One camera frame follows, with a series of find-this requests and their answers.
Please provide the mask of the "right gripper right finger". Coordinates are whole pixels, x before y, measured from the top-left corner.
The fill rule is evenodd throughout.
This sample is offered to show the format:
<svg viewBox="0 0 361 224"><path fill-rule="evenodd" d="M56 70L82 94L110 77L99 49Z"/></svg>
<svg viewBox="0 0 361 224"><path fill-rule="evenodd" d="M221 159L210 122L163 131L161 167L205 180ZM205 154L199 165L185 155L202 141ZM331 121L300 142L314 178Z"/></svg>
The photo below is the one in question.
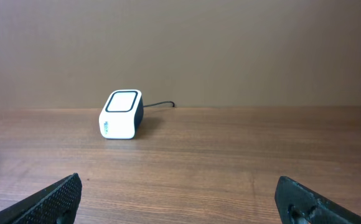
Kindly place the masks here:
<svg viewBox="0 0 361 224"><path fill-rule="evenodd" d="M361 224L361 216L286 176L279 178L274 200L283 224Z"/></svg>

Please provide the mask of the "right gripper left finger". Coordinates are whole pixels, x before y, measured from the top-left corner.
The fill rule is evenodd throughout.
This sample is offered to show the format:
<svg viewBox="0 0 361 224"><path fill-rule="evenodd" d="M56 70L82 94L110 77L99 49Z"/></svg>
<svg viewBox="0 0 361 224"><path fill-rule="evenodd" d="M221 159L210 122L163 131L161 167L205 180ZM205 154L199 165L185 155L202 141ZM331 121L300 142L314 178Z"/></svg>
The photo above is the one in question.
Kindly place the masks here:
<svg viewBox="0 0 361 224"><path fill-rule="evenodd" d="M0 224L73 224L82 197L77 173L0 211Z"/></svg>

